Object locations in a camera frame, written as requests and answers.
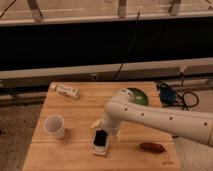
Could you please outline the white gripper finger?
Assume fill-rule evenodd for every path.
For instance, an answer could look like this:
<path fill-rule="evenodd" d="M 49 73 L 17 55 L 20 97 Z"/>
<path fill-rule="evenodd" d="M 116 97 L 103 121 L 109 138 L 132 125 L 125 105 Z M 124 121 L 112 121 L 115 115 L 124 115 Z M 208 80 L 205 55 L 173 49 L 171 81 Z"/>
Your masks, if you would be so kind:
<path fill-rule="evenodd" d="M 118 131 L 113 137 L 114 137 L 114 141 L 119 142 L 120 141 L 120 132 Z"/>
<path fill-rule="evenodd" d="M 96 120 L 96 121 L 91 125 L 91 129 L 100 128 L 100 122 L 101 122 L 100 119 Z"/>

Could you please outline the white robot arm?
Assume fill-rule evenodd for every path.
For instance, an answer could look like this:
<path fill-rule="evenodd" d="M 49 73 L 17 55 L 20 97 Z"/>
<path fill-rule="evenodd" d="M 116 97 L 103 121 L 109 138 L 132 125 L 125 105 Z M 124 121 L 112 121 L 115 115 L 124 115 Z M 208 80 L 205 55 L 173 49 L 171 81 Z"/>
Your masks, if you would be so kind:
<path fill-rule="evenodd" d="M 213 114 L 144 106 L 134 100 L 129 88 L 120 89 L 105 103 L 104 113 L 92 127 L 113 135 L 127 121 L 213 147 Z"/>

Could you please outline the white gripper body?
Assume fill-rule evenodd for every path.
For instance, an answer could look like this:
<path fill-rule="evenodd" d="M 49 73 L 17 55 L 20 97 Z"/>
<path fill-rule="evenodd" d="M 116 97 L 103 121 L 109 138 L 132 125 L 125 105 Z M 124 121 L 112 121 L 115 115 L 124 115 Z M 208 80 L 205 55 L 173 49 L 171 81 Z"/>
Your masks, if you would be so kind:
<path fill-rule="evenodd" d="M 120 130 L 121 121 L 108 115 L 101 117 L 100 126 L 110 135 L 116 135 Z"/>

